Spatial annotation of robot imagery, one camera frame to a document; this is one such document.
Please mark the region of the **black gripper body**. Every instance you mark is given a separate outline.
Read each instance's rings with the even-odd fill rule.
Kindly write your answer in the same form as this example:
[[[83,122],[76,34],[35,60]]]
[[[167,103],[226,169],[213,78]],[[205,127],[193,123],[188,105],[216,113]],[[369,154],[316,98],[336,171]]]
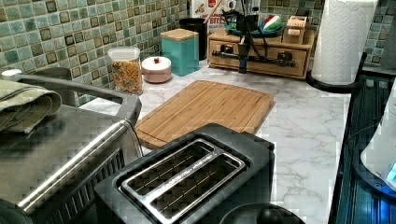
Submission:
[[[222,11],[221,19],[224,21],[226,32],[229,35],[246,35],[260,30],[258,15],[244,15],[232,9]]]

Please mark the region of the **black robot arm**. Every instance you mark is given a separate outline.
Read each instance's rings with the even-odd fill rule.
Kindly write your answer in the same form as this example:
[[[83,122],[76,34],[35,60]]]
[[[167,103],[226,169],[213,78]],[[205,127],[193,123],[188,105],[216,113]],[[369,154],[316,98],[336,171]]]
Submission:
[[[253,0],[239,0],[241,10],[236,10],[236,0],[231,0],[232,6],[229,11],[222,11],[221,17],[224,21],[226,33],[228,35],[233,33],[233,29],[239,32],[239,42],[237,43],[238,52],[234,53],[231,47],[222,46],[220,48],[221,54],[225,58],[236,59],[239,62],[238,72],[245,74],[247,72],[247,65],[249,60],[250,49],[254,49],[258,57],[260,53],[255,47],[252,31],[260,31],[258,26],[259,7]]]

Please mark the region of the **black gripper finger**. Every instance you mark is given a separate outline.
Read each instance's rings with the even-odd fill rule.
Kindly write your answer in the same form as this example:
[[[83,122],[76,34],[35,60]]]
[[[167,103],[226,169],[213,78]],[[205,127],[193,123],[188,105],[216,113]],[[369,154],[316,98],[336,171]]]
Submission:
[[[242,35],[240,42],[238,43],[238,53],[239,53],[239,69],[240,74],[245,74],[247,72],[247,61],[248,61],[248,40]]]

